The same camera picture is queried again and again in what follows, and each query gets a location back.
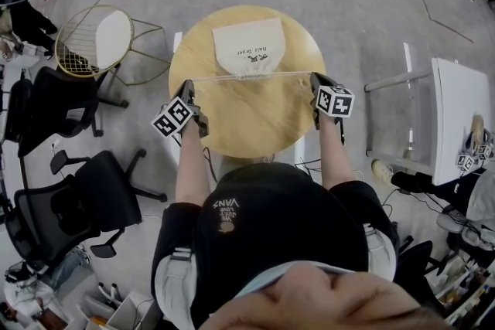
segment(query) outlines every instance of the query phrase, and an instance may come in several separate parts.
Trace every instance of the gold metal chair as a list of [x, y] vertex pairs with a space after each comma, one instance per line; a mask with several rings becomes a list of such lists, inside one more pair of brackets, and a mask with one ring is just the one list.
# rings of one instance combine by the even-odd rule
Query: gold metal chair
[[[136, 22], [153, 28], [135, 36]], [[111, 71], [130, 51], [169, 65], [167, 60], [133, 48], [138, 37], [159, 30], [163, 27], [133, 19], [112, 5], [95, 5], [78, 12], [62, 27], [55, 42], [56, 61], [66, 73], [79, 78], [95, 77]], [[127, 86], [139, 85], [154, 80], [168, 68], [140, 83], [126, 83], [114, 75]]]

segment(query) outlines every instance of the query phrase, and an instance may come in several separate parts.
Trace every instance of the black office chair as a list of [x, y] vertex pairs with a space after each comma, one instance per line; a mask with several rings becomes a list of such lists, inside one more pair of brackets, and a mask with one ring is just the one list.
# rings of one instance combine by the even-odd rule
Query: black office chair
[[433, 294], [425, 275], [432, 270], [431, 267], [426, 269], [428, 264], [433, 264], [433, 269], [438, 268], [439, 274], [441, 274], [448, 260], [439, 262], [431, 258], [433, 250], [431, 240], [406, 250], [412, 241], [413, 239], [410, 237], [406, 246], [399, 250], [394, 283], [406, 290], [421, 306], [430, 308], [445, 317], [446, 310]]
[[10, 91], [5, 139], [19, 143], [21, 158], [53, 134], [72, 138], [91, 126], [95, 137], [103, 136], [103, 131], [96, 128], [98, 104], [129, 105], [126, 100], [117, 103], [98, 97], [104, 77], [76, 78], [45, 66], [34, 84], [23, 78], [17, 81]]
[[108, 242], [90, 247], [96, 257], [115, 256], [113, 244], [125, 227], [142, 221], [136, 194], [167, 200], [165, 194], [146, 192], [129, 182], [138, 160], [145, 156], [145, 150], [138, 150], [124, 172], [109, 151], [72, 159], [65, 151], [56, 153], [50, 163], [54, 174], [65, 165], [86, 163], [55, 185], [15, 193], [15, 207], [7, 213], [5, 228], [19, 255], [53, 267], [82, 241], [117, 230]]

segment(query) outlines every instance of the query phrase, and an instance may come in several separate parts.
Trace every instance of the black pants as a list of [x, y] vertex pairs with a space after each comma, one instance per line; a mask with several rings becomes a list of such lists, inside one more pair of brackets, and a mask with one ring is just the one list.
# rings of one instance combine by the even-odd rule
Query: black pants
[[392, 176], [391, 182], [393, 185], [409, 192], [435, 194], [440, 199], [450, 203], [463, 215], [466, 215], [471, 192], [483, 172], [485, 172], [485, 169], [480, 168], [476, 173], [470, 173], [443, 185], [433, 185], [432, 177], [423, 173], [418, 172], [416, 175], [408, 175], [403, 172], [397, 172]]
[[10, 16], [12, 18], [12, 30], [23, 42], [44, 47], [50, 52], [53, 51], [55, 40], [45, 32], [55, 33], [56, 27], [41, 12], [35, 10], [29, 2], [21, 2], [11, 6]]

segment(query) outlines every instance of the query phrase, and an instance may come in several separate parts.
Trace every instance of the white drawstring bag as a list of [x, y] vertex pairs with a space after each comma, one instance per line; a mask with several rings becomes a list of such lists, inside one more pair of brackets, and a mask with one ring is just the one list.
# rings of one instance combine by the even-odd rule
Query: white drawstring bag
[[213, 41], [219, 65], [238, 77], [273, 73], [285, 54], [279, 18], [215, 28]]

